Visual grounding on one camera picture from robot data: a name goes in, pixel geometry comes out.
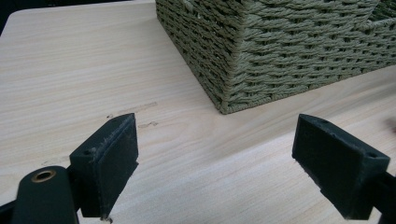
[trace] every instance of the screw hole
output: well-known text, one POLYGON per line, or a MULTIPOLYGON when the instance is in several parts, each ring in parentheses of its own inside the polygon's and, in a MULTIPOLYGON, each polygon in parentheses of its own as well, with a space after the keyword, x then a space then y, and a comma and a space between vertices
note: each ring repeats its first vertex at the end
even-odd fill
POLYGON ((94 153, 95 151, 96 151, 96 147, 92 147, 92 148, 90 148, 90 149, 84 150, 83 154, 86 155, 86 156, 89 156, 89 155, 91 155, 92 153, 94 153))
POLYGON ((53 178, 56 175, 56 172, 54 170, 47 170, 47 171, 42 171, 40 173, 35 174, 32 177, 32 181, 34 183, 41 183, 44 181, 47 181, 51 178, 53 178))
POLYGON ((374 154, 373 152, 367 153, 367 156, 371 158, 376 158, 376 154, 374 154))

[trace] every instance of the black clamp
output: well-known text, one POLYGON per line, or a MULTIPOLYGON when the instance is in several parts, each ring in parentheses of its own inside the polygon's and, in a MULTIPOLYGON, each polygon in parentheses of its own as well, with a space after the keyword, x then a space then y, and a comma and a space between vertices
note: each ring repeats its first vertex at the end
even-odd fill
POLYGON ((0 207, 0 223, 78 223, 108 218, 137 167, 134 114, 105 123, 70 155, 70 166, 49 166, 25 176, 17 199, 0 207))
POLYGON ((325 119, 300 115, 292 157, 346 219, 368 219, 373 206, 380 223, 396 223, 396 177, 390 158, 325 119))

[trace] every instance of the wood grain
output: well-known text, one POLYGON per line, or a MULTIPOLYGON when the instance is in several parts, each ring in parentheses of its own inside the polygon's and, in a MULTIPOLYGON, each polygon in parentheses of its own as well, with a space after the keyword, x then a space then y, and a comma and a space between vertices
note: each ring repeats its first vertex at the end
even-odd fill
MULTIPOLYGON (((0 96, 0 204, 29 172, 67 166, 108 119, 133 112, 140 165, 114 223, 347 223, 291 157, 299 113, 388 154, 396 173, 396 66, 223 116, 151 1, 13 14, 0 96)), ((374 210, 368 223, 378 219, 374 210)))

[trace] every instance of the green woven basket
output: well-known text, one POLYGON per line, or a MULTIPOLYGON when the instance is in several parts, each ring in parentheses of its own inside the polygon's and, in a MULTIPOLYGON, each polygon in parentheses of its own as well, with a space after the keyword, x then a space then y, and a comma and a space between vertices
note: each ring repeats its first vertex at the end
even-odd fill
POLYGON ((394 0, 157 0, 223 114, 396 64, 394 0))

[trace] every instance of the clamp jaw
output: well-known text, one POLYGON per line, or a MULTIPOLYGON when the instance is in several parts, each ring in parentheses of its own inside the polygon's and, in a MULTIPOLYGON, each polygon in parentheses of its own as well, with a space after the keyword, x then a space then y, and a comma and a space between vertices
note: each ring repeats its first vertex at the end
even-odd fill
POLYGON ((0 207, 0 223, 78 223, 108 218, 137 167, 134 114, 105 123, 70 155, 71 165, 33 171, 20 182, 17 199, 0 207))

